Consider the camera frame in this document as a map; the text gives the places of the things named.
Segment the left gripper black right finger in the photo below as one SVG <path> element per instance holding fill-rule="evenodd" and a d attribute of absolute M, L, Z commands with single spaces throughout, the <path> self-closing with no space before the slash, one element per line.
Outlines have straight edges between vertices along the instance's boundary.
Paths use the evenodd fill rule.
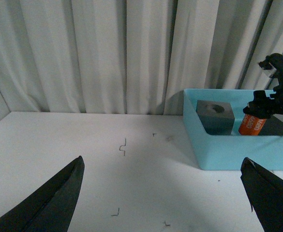
<path fill-rule="evenodd" d="M 283 180 L 248 157 L 240 170 L 251 209 L 263 230 L 283 232 Z"/>

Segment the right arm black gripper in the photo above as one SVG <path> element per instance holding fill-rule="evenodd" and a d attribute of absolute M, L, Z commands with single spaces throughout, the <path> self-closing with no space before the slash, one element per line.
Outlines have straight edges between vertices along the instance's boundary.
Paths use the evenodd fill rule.
<path fill-rule="evenodd" d="M 271 118 L 273 114 L 283 115 L 283 55 L 273 53 L 258 65 L 264 71 L 271 71 L 271 79 L 277 79 L 279 84 L 273 88 L 274 93 L 270 97 L 264 90 L 254 91 L 253 100 L 243 108 L 243 113 L 259 119 Z"/>

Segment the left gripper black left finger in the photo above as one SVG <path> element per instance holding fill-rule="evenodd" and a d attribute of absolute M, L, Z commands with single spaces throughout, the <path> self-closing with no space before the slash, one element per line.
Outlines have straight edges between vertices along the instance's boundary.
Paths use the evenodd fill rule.
<path fill-rule="evenodd" d="M 80 156 L 0 217 L 0 232 L 66 232 L 79 198 L 85 164 Z"/>

